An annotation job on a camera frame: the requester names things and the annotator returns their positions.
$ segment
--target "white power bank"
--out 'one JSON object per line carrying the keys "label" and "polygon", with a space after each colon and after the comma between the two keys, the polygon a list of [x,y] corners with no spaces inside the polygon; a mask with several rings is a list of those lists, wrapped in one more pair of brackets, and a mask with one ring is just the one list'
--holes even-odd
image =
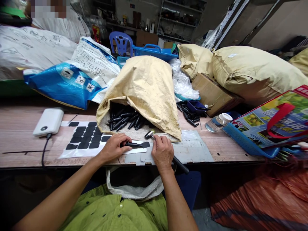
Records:
{"label": "white power bank", "polygon": [[49,133],[58,133],[63,115],[64,110],[61,107],[45,109],[33,131],[33,135],[40,137]]}

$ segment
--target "green shirt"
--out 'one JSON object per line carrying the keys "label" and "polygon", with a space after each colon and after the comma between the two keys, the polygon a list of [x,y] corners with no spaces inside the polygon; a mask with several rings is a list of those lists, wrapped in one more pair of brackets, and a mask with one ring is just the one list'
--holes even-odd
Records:
{"label": "green shirt", "polygon": [[146,202],[121,198],[106,185],[82,194],[60,230],[168,230],[162,194]]}

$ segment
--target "bottle cap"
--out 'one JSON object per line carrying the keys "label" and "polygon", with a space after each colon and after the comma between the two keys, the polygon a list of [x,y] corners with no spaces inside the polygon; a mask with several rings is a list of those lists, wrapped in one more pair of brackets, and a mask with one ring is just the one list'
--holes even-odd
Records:
{"label": "bottle cap", "polygon": [[233,119],[230,115],[228,115],[227,113],[221,113],[219,115],[219,118],[222,120],[222,121],[225,121],[227,123],[231,122]]}

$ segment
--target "hammer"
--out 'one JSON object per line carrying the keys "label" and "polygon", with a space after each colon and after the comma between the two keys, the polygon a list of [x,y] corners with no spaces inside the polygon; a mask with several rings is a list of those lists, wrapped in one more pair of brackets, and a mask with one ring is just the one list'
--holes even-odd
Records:
{"label": "hammer", "polygon": [[[146,139],[152,138],[153,140],[155,140],[155,137],[153,135],[154,133],[154,130],[151,130],[144,137]],[[172,161],[173,163],[177,164],[185,172],[186,175],[189,173],[189,169],[178,158],[176,158],[176,156],[173,155]]]}

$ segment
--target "red handle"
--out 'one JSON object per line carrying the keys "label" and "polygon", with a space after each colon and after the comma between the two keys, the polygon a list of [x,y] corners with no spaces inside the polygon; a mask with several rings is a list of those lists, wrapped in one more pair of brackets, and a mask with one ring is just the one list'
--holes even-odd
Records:
{"label": "red handle", "polygon": [[274,133],[272,133],[270,131],[270,129],[277,124],[280,120],[282,120],[287,114],[289,114],[291,111],[293,111],[293,109],[295,108],[295,106],[293,106],[292,104],[288,104],[288,103],[284,103],[278,106],[279,111],[270,119],[270,121],[267,123],[267,133],[274,137],[274,138],[278,138],[278,139],[286,139],[286,138],[292,138],[292,137],[298,137],[298,136],[303,136],[303,135],[307,135],[308,134],[308,130],[307,131],[303,131],[301,133],[298,133],[294,136],[280,136],[280,135],[275,135]]}

